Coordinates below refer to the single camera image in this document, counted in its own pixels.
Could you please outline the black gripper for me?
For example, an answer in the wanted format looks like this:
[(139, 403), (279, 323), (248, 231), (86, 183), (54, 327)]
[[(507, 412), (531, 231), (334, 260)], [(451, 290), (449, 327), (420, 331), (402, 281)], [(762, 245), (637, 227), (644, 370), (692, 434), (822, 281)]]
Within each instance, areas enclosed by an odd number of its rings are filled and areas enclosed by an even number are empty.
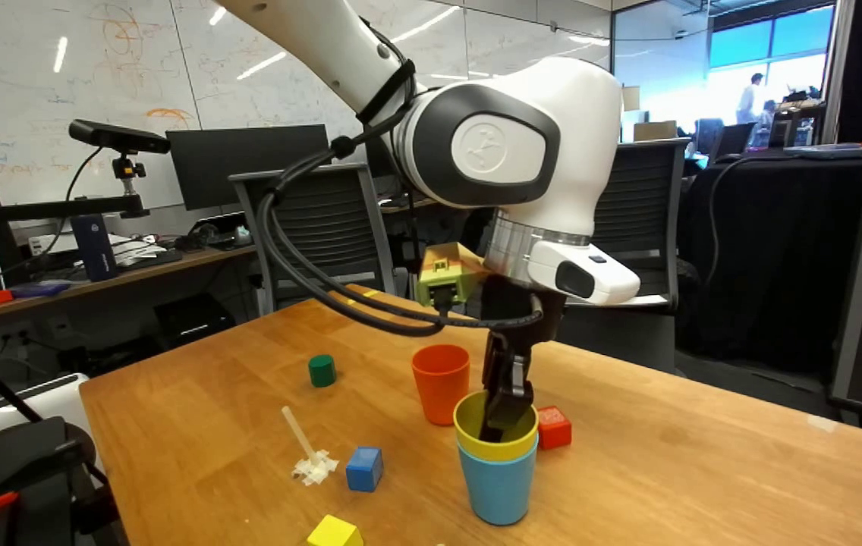
[(503, 431), (520, 424), (531, 409), (534, 387), (525, 356), (534, 342), (556, 336), (564, 296), (558, 290), (522, 288), (503, 276), (488, 276), (481, 304), (481, 314), (488, 320), (481, 439), (499, 441)]

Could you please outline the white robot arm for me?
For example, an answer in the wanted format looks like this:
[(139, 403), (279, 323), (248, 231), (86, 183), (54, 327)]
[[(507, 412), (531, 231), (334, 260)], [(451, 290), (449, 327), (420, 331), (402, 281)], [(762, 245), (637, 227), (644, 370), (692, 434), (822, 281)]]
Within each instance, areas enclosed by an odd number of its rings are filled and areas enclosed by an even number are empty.
[(616, 307), (637, 272), (592, 245), (618, 144), (618, 82), (576, 57), (425, 89), (417, 62), (345, 0), (215, 0), (309, 66), (361, 120), (361, 136), (425, 197), (495, 214), (486, 249), (483, 420), (503, 439), (531, 412), (531, 348), (572, 300)]

